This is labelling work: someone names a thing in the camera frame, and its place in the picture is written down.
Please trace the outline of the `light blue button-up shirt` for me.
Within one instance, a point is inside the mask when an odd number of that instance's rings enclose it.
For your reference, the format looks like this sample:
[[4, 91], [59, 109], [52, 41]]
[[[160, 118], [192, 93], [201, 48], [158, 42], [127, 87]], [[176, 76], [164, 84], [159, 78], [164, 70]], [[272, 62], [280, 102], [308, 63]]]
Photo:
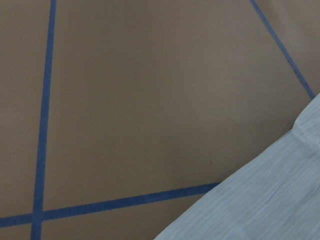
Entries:
[[317, 240], [320, 99], [292, 129], [166, 227], [159, 240]]

